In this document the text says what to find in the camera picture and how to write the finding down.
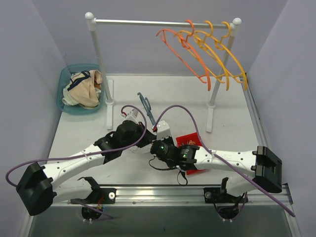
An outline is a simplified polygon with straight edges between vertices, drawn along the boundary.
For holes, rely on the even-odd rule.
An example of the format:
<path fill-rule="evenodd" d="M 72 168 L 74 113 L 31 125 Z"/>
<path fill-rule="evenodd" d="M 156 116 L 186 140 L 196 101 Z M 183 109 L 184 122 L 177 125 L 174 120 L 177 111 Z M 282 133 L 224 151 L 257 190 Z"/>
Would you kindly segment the teal plastic hanger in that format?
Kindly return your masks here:
<path fill-rule="evenodd" d="M 144 97 L 143 94 L 141 92 L 138 92 L 137 95 L 139 96 L 139 99 L 146 111 L 146 114 L 151 122 L 152 125 L 155 125 L 156 120 L 154 118 L 154 115 L 152 113 L 152 108 L 151 108 L 151 104 L 150 101 L 147 97 Z"/>

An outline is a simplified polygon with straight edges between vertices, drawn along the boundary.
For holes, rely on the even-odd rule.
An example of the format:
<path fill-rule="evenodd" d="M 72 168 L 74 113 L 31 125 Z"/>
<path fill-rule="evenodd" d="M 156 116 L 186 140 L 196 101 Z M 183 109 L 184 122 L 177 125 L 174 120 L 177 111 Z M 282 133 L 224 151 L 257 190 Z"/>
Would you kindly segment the white underwear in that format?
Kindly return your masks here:
<path fill-rule="evenodd" d="M 129 150 L 132 151 L 133 153 L 136 153 L 136 154 L 146 154 L 146 153 L 150 152 L 150 148 L 151 148 L 151 145 L 146 145 L 142 148 L 139 148 L 137 146 L 133 146 Z"/>

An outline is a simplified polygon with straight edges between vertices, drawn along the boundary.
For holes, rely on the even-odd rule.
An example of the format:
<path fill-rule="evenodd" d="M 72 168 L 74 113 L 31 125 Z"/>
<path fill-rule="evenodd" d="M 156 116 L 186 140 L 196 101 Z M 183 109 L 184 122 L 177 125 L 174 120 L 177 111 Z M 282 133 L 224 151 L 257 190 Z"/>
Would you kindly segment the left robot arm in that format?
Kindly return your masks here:
<path fill-rule="evenodd" d="M 142 122 L 125 120 L 116 131 L 98 139 L 83 151 L 56 163 L 30 164 L 20 179 L 16 191 L 31 216 L 46 211 L 53 203 L 67 199 L 84 199 L 96 202 L 100 191 L 94 184 L 84 180 L 74 186 L 62 184 L 95 166 L 104 165 L 121 156 L 122 151 L 136 146 L 151 144 L 156 135 L 145 128 Z"/>

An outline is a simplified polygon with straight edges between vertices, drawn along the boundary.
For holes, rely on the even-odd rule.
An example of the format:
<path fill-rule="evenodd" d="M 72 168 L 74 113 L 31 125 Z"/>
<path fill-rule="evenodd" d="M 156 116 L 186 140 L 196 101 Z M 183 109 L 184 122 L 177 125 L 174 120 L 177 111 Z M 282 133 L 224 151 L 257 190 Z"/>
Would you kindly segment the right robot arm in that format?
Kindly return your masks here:
<path fill-rule="evenodd" d="M 236 177 L 225 177 L 219 189 L 220 199 L 230 202 L 254 189 L 278 194 L 282 191 L 282 161 L 265 146 L 255 151 L 229 152 L 197 145 L 176 147 L 163 140 L 154 141 L 150 153 L 170 168 L 181 171 L 216 169 L 235 171 Z"/>

